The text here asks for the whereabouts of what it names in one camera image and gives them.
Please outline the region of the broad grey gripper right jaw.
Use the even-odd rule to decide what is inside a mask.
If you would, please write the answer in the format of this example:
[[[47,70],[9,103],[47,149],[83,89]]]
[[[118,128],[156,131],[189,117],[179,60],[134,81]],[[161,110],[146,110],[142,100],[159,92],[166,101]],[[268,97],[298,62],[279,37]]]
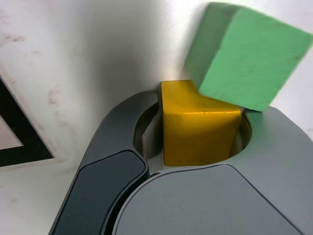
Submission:
[[[125,201],[113,234],[312,234],[312,140],[276,108],[246,116],[252,136],[242,152],[160,171]]]

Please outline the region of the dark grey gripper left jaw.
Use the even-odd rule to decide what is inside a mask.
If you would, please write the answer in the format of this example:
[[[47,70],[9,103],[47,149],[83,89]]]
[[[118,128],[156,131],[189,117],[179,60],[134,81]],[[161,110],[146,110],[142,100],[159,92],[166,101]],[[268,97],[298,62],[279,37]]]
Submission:
[[[128,196],[149,178],[135,128],[156,114],[158,94],[137,93],[102,120],[50,229],[52,235],[110,235]]]

